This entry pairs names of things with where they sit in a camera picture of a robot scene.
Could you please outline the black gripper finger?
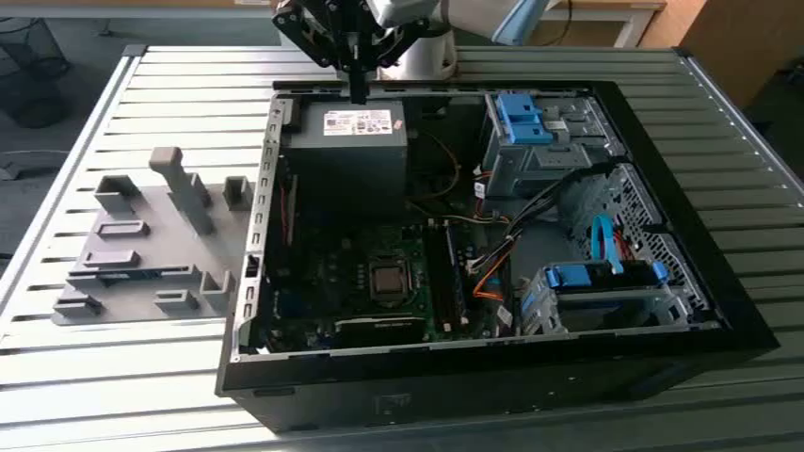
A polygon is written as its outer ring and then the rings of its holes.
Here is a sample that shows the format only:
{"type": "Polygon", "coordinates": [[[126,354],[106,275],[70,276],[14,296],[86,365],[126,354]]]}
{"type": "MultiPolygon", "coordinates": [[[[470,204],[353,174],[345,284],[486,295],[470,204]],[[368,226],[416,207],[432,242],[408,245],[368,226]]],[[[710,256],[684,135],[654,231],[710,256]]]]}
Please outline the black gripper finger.
{"type": "Polygon", "coordinates": [[[402,53],[413,45],[414,41],[424,35],[429,27],[429,21],[416,21],[393,28],[390,33],[381,39],[376,39],[376,33],[370,30],[358,32],[358,102],[366,101],[369,93],[369,81],[366,76],[376,72],[377,68],[390,67],[402,53]]]}
{"type": "Polygon", "coordinates": [[[272,16],[280,33],[321,68],[333,67],[346,83],[349,100],[358,102],[358,73],[354,71],[350,48],[344,32],[318,33],[301,29],[300,8],[293,2],[280,2],[272,16]]]}

